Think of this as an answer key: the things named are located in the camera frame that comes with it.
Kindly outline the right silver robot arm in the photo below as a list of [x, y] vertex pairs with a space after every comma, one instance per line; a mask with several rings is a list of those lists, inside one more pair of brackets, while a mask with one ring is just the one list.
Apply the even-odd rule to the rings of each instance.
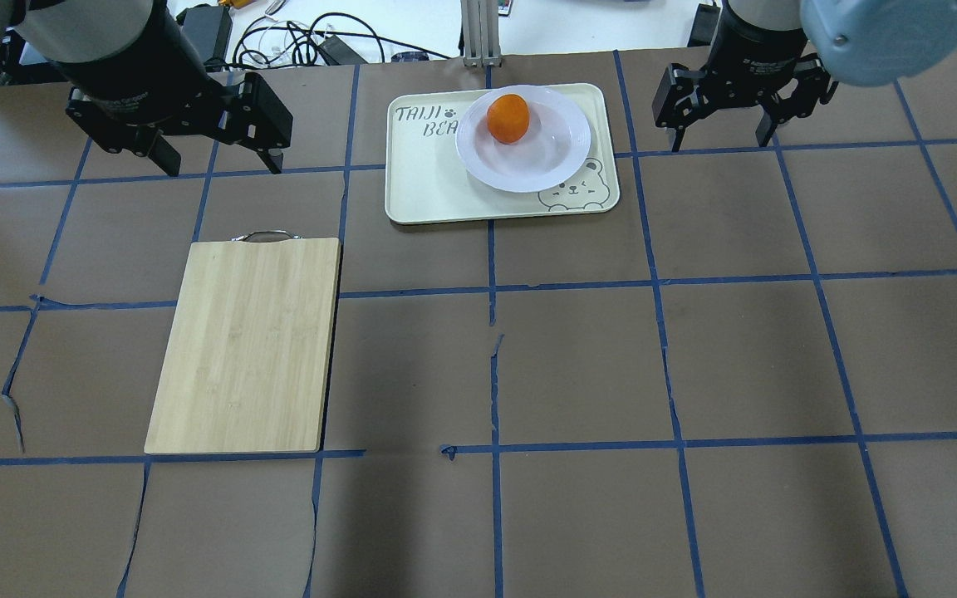
[[957, 1], [724, 1], [708, 56], [669, 64], [652, 102], [679, 151], [686, 130], [721, 110], [759, 106], [756, 143], [831, 102], [839, 85], [878, 87], [957, 50]]

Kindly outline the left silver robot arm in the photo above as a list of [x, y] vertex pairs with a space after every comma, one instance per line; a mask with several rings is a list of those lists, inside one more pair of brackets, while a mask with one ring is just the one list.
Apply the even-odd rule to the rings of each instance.
[[[668, 68], [653, 103], [655, 125], [679, 150], [686, 129], [729, 107], [760, 105], [757, 143], [794, 117], [779, 92], [807, 42], [798, 1], [726, 1], [707, 62]], [[251, 150], [282, 171], [292, 114], [259, 75], [217, 83], [164, 1], [0, 1], [0, 41], [12, 29], [73, 87], [67, 114], [103, 151], [152, 160], [178, 175], [174, 135], [200, 135]]]

